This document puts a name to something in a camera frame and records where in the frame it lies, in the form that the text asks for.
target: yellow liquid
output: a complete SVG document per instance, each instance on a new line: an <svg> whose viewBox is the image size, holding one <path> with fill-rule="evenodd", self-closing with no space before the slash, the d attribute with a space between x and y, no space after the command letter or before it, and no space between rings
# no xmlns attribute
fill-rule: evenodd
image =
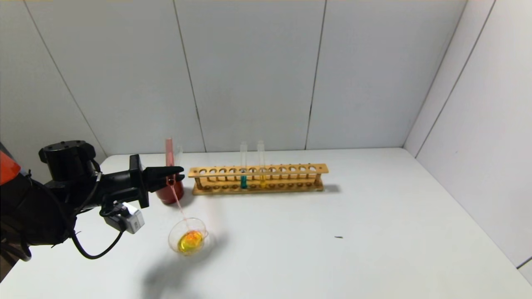
<svg viewBox="0 0 532 299"><path fill-rule="evenodd" d="M184 255L191 255L203 247L203 235L197 230L186 232L177 243L177 250Z"/></svg>

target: black cable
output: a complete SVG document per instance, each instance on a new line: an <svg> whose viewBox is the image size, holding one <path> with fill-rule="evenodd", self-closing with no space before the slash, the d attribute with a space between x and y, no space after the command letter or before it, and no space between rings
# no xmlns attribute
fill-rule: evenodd
<svg viewBox="0 0 532 299"><path fill-rule="evenodd" d="M100 167L99 167L98 162L96 162L94 159L91 159L90 162L93 164L94 169L95 169L96 171L98 171L98 172L102 172L102 170L101 170Z"/></svg>
<svg viewBox="0 0 532 299"><path fill-rule="evenodd" d="M524 262L523 262L523 263L521 263L521 264L520 264L519 266L517 266L517 269L519 269L519 268L523 267L523 266L524 266L524 265L525 265L526 263L528 263L529 261L532 261L532 256L531 256L531 257L529 257L529 258L527 258L527 260L526 260L526 261L524 261Z"/></svg>
<svg viewBox="0 0 532 299"><path fill-rule="evenodd" d="M99 182L100 182L101 178L102 178L102 173L98 172L98 176L96 177L96 184L94 184L93 189L90 191L90 193L87 196L87 198L85 199L85 201L79 207L74 209L74 212L73 212L74 215L77 215L79 213L79 211L81 211L81 209L83 209L87 205L87 203L89 203L89 201L93 198L94 194L98 190L98 186L99 186Z"/></svg>
<svg viewBox="0 0 532 299"><path fill-rule="evenodd" d="M124 233L123 230L120 231L120 233L118 234L118 236L114 240L114 242L109 247L107 247L106 250L104 250L102 253L100 253L98 255L90 255L90 254L88 254L83 249L83 247L81 247L81 244L79 243L78 237L76 236L75 233L72 235L72 240L74 241L74 245L78 249L79 253L81 253L81 255L83 255L84 257L86 257L86 258L88 258L90 260L96 260L96 259L101 258L102 256L104 256L107 252L109 252L109 250L111 250L118 243L118 240L120 240L120 237L122 237L123 233Z"/></svg>
<svg viewBox="0 0 532 299"><path fill-rule="evenodd" d="M118 211L116 211L116 210L106 211L104 209L101 209L99 214L102 217L112 217L112 216L115 216L116 214L118 214Z"/></svg>
<svg viewBox="0 0 532 299"><path fill-rule="evenodd" d="M28 243L25 239L20 240L20 248L22 249L22 252L28 257L28 260L31 259L31 251L30 247L28 246Z"/></svg>
<svg viewBox="0 0 532 299"><path fill-rule="evenodd" d="M52 201L55 203L55 205L57 206L57 209L59 210L59 214L61 214L61 218L63 218L63 221L65 222L65 225L66 227L68 228L69 232L70 232L70 237L72 238L72 241L74 241L74 245L76 246L76 248L78 249L79 253L81 253L81 255L83 255L84 257L90 259L90 260L95 260L95 259L98 259L98 258L101 258L102 256L104 256L107 252L109 252L109 250L111 250L117 243L118 243L118 240L120 240L120 237L122 237L122 234L124 233L124 230L121 230L120 233L118 234L117 238L114 240L114 242L111 244L111 246L109 246L106 250L104 250L102 253L98 254L98 255L90 255L88 254L84 249L83 247L81 246L81 244L79 243L79 240L78 240L78 237L76 236L76 232L74 231L74 225L70 223L69 219L67 218L67 216L65 215L63 209L61 208L61 203L59 202L59 200L57 199L57 197L48 189L46 188L43 184L35 181L35 180L32 180L30 179L35 185L37 185L39 188L43 189L43 191L48 194L48 196L50 196L50 198L52 199Z"/></svg>

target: white table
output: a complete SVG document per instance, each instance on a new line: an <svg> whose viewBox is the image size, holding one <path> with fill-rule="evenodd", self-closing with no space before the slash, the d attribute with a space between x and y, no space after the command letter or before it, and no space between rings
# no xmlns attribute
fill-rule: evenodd
<svg viewBox="0 0 532 299"><path fill-rule="evenodd" d="M251 153L249 164L256 160ZM141 155L161 166L164 155ZM109 157L106 173L128 168ZM239 153L185 154L182 166L233 165ZM196 196L184 181L185 213L216 246L203 260L171 251L178 209L150 195L146 225L99 260L72 241L36 246L0 285L8 298L532 298L532 287L490 238L399 148L267 152L268 164L327 163L323 193ZM98 212L78 235L96 254L115 238Z"/></svg>

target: wooden test tube rack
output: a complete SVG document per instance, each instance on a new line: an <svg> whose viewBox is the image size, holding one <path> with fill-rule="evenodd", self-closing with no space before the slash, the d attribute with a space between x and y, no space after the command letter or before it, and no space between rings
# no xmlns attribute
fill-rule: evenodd
<svg viewBox="0 0 532 299"><path fill-rule="evenodd" d="M259 171L260 166L248 166L246 172L241 172L241 169L239 166L191 168L188 177L196 180L192 194L323 191L321 175L329 173L326 164L265 165L263 172ZM242 176L247 177L247 188L245 189L240 187ZM260 184L261 176L265 176L266 185L264 188Z"/></svg>

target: blue liquid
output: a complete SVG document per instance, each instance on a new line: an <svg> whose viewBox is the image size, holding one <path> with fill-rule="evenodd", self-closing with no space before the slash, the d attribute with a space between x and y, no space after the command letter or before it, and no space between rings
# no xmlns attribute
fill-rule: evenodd
<svg viewBox="0 0 532 299"><path fill-rule="evenodd" d="M240 188L247 189L247 176L240 177Z"/></svg>

